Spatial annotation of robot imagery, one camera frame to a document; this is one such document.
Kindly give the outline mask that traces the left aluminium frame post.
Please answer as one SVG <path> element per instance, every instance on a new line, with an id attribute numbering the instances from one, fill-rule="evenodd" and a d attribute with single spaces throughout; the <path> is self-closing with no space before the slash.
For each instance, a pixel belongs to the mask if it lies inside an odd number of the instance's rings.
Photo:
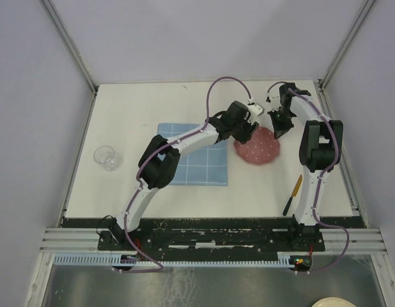
<path id="1" fill-rule="evenodd" d="M 72 57 L 74 63 L 79 69 L 80 74 L 86 81 L 89 89 L 96 93 L 98 86 L 96 82 L 93 80 L 87 65 L 84 62 L 83 57 L 81 56 L 72 36 L 69 34 L 65 23 L 63 22 L 61 15 L 59 14 L 55 4 L 51 0 L 39 0 L 39 3 L 42 5 L 46 14 L 48 15 L 50 21 L 52 22 L 55 30 L 63 41 L 69 55 Z"/>

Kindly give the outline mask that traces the blue checked cloth placemat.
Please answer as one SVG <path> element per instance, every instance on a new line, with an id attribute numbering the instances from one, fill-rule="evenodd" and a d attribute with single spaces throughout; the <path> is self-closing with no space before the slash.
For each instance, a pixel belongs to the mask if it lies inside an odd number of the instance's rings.
<path id="1" fill-rule="evenodd" d="M 182 155 L 171 185 L 228 185 L 228 142 L 206 146 Z"/>

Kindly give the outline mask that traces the pink dotted plate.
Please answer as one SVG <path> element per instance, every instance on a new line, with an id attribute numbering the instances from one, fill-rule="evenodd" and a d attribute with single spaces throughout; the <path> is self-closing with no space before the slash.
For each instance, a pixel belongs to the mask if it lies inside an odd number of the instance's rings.
<path id="1" fill-rule="evenodd" d="M 281 152 L 280 142 L 274 138 L 274 133 L 262 126 L 254 131 L 248 142 L 234 141 L 233 146 L 243 161 L 258 166 L 271 163 Z"/>

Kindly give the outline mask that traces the clear plastic cup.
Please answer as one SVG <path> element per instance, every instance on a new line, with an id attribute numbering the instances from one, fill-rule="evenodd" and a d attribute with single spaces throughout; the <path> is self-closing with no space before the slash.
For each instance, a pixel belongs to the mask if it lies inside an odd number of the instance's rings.
<path id="1" fill-rule="evenodd" d="M 120 166 L 114 148 L 109 145 L 98 147 L 93 154 L 93 159 L 106 171 L 114 171 Z"/>

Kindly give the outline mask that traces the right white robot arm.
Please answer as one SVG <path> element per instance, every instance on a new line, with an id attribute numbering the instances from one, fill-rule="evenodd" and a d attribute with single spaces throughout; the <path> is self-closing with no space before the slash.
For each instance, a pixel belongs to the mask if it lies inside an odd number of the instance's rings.
<path id="1" fill-rule="evenodd" d="M 298 118 L 304 127 L 298 152 L 303 166 L 302 190 L 286 234 L 287 245 L 301 250 L 309 240 L 318 239 L 322 225 L 319 214 L 321 196 L 328 176 L 341 160 L 343 123 L 323 114 L 311 94 L 297 88 L 295 83 L 278 81 L 274 86 L 277 85 L 280 86 L 277 97 L 267 91 L 274 138 L 279 139 L 294 128 L 294 118 Z"/>

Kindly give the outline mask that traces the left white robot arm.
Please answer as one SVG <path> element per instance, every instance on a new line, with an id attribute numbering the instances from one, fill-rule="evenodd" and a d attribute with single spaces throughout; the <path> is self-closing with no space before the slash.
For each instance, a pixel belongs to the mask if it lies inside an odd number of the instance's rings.
<path id="1" fill-rule="evenodd" d="M 156 193 L 173 180 L 182 156 L 230 137 L 245 144 L 258 128 L 258 118 L 264 112 L 264 107 L 251 98 L 246 104 L 234 101 L 227 110 L 208 115 L 195 129 L 173 138 L 154 136 L 138 162 L 134 193 L 114 218 L 115 224 L 109 227 L 112 242 L 120 249 L 133 245 L 133 231 L 138 228 L 144 211 Z"/>

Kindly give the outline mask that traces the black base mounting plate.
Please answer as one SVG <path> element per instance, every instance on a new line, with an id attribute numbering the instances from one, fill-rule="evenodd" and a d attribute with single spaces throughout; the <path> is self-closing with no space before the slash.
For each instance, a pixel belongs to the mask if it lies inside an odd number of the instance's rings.
<path id="1" fill-rule="evenodd" d="M 320 227 L 291 218 L 143 218 L 125 233 L 115 218 L 97 223 L 101 251 L 137 251 L 160 260 L 266 260 L 279 252 L 324 251 Z"/>

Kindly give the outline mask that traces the green handled gold knife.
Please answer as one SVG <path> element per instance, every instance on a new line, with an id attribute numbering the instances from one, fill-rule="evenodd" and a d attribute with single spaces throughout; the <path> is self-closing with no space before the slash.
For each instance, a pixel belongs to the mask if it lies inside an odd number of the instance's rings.
<path id="1" fill-rule="evenodd" d="M 296 182 L 296 184 L 295 184 L 295 186 L 294 186 L 294 188 L 293 188 L 293 190 L 292 190 L 292 192 L 291 192 L 291 195 L 290 195 L 290 197 L 289 197 L 289 199 L 288 199 L 288 201 L 287 201 L 287 203 L 286 203 L 286 205 L 284 207 L 283 216 L 287 216 L 288 211 L 289 211 L 290 206 L 291 206 L 291 203 L 292 203 L 294 197 L 296 197 L 296 195 L 297 195 L 297 193 L 298 193 L 298 191 L 300 189 L 300 186 L 302 184 L 302 179 L 303 179 L 303 176 L 300 175 L 298 180 L 297 180 L 297 182 Z"/>

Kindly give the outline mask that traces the right aluminium frame post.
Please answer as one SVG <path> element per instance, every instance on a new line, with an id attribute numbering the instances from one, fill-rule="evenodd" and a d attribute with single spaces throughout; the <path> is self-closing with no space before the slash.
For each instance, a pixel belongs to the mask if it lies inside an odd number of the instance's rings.
<path id="1" fill-rule="evenodd" d="M 345 38 L 341 42 L 332 61 L 330 62 L 326 73 L 324 74 L 323 78 L 319 82 L 321 89 L 326 88 L 330 84 L 334 74 L 340 67 L 342 60 L 344 60 L 347 52 L 350 50 L 352 43 L 355 41 L 357 35 L 361 31 L 364 23 L 367 21 L 376 3 L 377 0 L 365 0 L 362 2 L 354 20 L 352 21 L 349 30 L 345 35 Z"/>

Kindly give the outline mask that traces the cream plate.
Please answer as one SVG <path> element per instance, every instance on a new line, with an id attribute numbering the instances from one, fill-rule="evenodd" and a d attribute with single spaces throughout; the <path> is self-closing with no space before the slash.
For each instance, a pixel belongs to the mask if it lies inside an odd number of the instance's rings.
<path id="1" fill-rule="evenodd" d="M 339 297 L 325 297 L 316 301 L 312 307 L 356 307 L 356 305 Z"/>

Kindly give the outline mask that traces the aluminium frame post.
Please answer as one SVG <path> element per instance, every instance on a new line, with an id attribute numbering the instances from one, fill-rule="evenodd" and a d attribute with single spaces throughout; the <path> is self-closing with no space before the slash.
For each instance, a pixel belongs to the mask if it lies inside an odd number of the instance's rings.
<path id="1" fill-rule="evenodd" d="M 361 31 L 364 23 L 367 21 L 376 3 L 377 0 L 365 0 L 362 2 L 354 20 L 352 21 L 349 30 L 345 35 L 345 38 L 341 42 L 332 61 L 330 62 L 326 73 L 324 74 L 323 78 L 319 82 L 321 89 L 326 88 L 330 84 L 334 74 L 340 67 L 342 60 L 344 60 L 347 52 L 350 50 L 352 43 L 355 41 L 357 35 Z"/>
<path id="2" fill-rule="evenodd" d="M 86 81 L 89 89 L 96 93 L 98 86 L 96 82 L 93 80 L 87 65 L 84 62 L 83 57 L 81 56 L 72 36 L 69 34 L 65 23 L 63 22 L 61 15 L 59 14 L 55 4 L 51 0 L 39 0 L 39 3 L 42 5 L 46 14 L 48 15 L 50 21 L 52 22 L 55 30 L 63 41 L 69 55 L 72 57 L 74 63 L 79 69 L 80 74 Z"/>

